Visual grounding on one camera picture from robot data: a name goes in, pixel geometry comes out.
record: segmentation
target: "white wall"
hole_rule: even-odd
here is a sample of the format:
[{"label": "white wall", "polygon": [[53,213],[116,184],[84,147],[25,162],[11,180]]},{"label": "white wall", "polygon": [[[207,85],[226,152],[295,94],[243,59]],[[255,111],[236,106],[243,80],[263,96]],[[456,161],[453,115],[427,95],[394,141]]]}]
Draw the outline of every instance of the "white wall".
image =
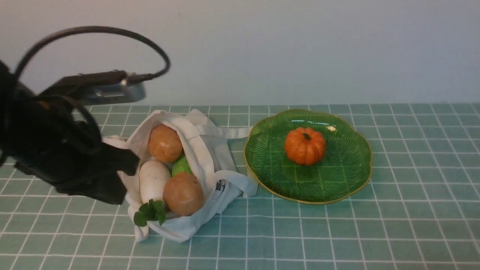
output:
[{"label": "white wall", "polygon": [[[480,101],[480,0],[0,0],[0,59],[80,25],[137,31],[172,59],[146,104]],[[83,35],[35,57],[62,76],[162,65],[123,37]]]}]

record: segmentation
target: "toy vegetable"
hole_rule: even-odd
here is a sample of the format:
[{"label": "toy vegetable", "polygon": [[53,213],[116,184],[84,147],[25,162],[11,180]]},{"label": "toy vegetable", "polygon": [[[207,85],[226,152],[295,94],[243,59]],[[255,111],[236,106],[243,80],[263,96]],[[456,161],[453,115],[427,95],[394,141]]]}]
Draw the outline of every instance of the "toy vegetable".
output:
[{"label": "toy vegetable", "polygon": [[310,127],[290,131],[285,140],[288,159],[298,165],[310,166],[321,161],[325,148],[324,136]]}]

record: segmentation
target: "white radish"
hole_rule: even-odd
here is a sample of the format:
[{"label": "white radish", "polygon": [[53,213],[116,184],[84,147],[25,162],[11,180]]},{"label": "white radish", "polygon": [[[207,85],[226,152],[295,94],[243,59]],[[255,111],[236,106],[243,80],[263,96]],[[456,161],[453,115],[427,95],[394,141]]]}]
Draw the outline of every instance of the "white radish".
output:
[{"label": "white radish", "polygon": [[168,168],[158,160],[149,160],[140,168],[140,197],[142,203],[148,200],[163,201],[163,189],[170,179]]}]

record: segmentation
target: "brown ball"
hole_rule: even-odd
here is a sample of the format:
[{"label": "brown ball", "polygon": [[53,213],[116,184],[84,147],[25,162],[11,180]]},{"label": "brown ball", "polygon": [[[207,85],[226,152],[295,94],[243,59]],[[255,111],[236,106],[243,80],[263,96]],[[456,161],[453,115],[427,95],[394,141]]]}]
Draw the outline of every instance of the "brown ball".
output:
[{"label": "brown ball", "polygon": [[168,207],[181,216],[190,216],[204,206],[204,192],[195,175],[181,172],[170,178],[163,190]]},{"label": "brown ball", "polygon": [[183,151],[177,132],[165,125],[158,125],[152,129],[148,149],[155,159],[163,163],[176,161]]}]

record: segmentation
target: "gold rim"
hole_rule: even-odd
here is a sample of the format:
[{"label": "gold rim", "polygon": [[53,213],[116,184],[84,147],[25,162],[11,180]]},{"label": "gold rim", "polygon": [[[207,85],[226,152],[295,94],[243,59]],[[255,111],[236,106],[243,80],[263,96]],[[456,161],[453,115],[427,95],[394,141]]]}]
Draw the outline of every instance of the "gold rim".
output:
[{"label": "gold rim", "polygon": [[[365,142],[367,142],[367,145],[368,145],[368,149],[370,151],[370,174],[368,175],[368,178],[367,180],[365,181],[365,183],[363,183],[363,185],[361,187],[359,187],[358,189],[356,189],[355,191],[353,192],[350,192],[349,194],[341,197],[340,199],[335,199],[335,200],[332,200],[332,201],[325,201],[325,202],[309,202],[309,201],[302,201],[302,200],[298,200],[298,199],[294,199],[294,198],[290,198],[290,197],[286,197],[286,196],[283,196],[283,195],[280,195],[278,194],[277,192],[271,190],[270,188],[268,188],[267,186],[265,186],[265,184],[262,183],[262,181],[260,181],[260,179],[258,179],[257,175],[253,172],[253,170],[250,168],[250,165],[248,164],[248,160],[247,160],[247,154],[246,154],[246,149],[247,149],[247,145],[248,143],[250,142],[250,138],[252,136],[252,130],[254,129],[254,127],[256,127],[258,124],[260,124],[261,122],[263,121],[266,121],[267,119],[271,119],[271,118],[275,118],[277,117],[278,115],[282,114],[282,113],[285,113],[287,111],[306,111],[306,112],[312,112],[312,113],[316,113],[316,114],[323,114],[323,115],[330,115],[330,116],[333,116],[333,117],[336,117],[338,119],[340,119],[341,121],[343,121],[353,132],[355,132],[356,134],[358,134]],[[334,114],[331,114],[331,113],[326,113],[326,112],[315,112],[315,111],[310,111],[310,110],[302,110],[302,109],[291,109],[291,110],[284,110],[280,113],[277,113],[276,115],[273,115],[273,116],[269,116],[263,120],[261,120],[260,122],[258,122],[257,124],[255,124],[249,134],[248,134],[248,139],[247,139],[247,143],[245,144],[245,147],[243,148],[243,159],[245,160],[245,164],[247,164],[247,168],[248,168],[248,171],[252,173],[253,177],[255,178],[255,180],[262,186],[264,187],[264,189],[266,189],[268,192],[272,193],[273,195],[276,195],[282,199],[285,199],[285,200],[289,200],[289,201],[294,201],[294,202],[298,202],[298,203],[302,203],[302,204],[310,204],[310,205],[324,205],[324,204],[331,204],[331,203],[334,203],[334,202],[338,202],[338,201],[341,201],[343,199],[345,199],[346,197],[349,197],[349,196],[352,196],[353,194],[359,192],[361,189],[363,189],[367,184],[368,182],[370,181],[370,179],[372,178],[372,171],[373,171],[373,151],[372,151],[372,147],[370,146],[370,142],[365,138],[363,137],[362,134],[358,133],[351,125],[349,122],[345,121],[343,118],[337,116],[337,115],[334,115]]]}]

